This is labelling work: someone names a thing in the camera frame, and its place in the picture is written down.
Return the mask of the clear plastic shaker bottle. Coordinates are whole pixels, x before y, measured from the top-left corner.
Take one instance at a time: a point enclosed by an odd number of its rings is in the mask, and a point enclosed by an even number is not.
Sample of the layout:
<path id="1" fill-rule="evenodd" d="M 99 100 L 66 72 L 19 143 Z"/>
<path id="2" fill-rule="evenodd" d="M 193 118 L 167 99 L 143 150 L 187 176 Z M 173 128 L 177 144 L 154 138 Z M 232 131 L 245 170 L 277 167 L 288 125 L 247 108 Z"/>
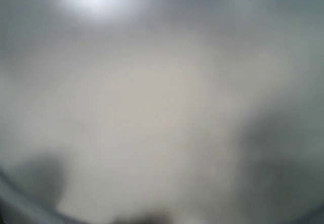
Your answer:
<path id="1" fill-rule="evenodd" d="M 2 223 L 323 223 L 323 0 L 1 0 Z"/>

